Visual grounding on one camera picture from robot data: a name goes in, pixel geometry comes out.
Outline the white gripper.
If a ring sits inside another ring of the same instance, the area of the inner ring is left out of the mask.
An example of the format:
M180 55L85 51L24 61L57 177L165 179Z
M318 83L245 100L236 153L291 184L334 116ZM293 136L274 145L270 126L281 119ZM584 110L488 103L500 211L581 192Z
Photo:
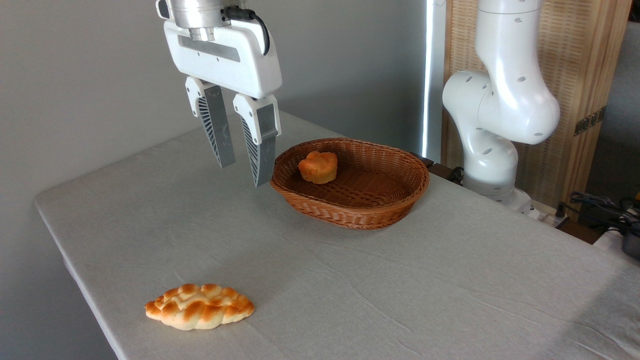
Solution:
M242 119L254 186L270 182L276 138L282 133L278 102L272 95L282 86L274 41L264 55L263 28L257 22L232 20L214 29L213 41L191 39L185 28L170 20L163 27L173 63L187 75L185 89L192 114L201 119L219 166L236 161L223 87L238 92L233 106Z

